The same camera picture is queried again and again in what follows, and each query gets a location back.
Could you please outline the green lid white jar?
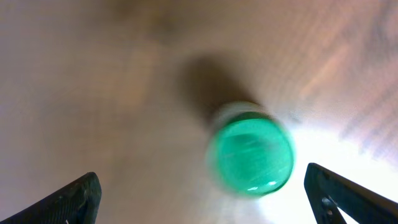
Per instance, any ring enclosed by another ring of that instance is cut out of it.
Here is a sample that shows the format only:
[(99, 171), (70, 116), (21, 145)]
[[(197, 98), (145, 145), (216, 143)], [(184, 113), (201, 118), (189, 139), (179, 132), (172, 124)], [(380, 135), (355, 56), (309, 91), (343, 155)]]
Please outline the green lid white jar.
[(257, 104), (235, 101), (211, 120), (206, 161), (219, 185), (240, 197), (280, 190), (295, 167), (295, 146), (278, 120)]

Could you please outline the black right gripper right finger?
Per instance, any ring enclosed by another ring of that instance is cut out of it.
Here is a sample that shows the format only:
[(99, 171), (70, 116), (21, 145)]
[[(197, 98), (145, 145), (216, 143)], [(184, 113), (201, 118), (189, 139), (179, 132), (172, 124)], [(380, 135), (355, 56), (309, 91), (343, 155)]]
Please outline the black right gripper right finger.
[(360, 224), (397, 223), (397, 203), (316, 163), (309, 163), (304, 187), (317, 223), (345, 223), (344, 211)]

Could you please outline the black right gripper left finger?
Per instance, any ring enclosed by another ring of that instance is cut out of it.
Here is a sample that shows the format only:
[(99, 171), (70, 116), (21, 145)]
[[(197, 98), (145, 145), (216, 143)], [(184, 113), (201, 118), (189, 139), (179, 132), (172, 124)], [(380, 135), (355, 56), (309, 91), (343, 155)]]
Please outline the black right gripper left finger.
[(1, 221), (1, 224), (94, 224), (100, 201), (99, 178), (94, 172), (88, 172), (37, 203)]

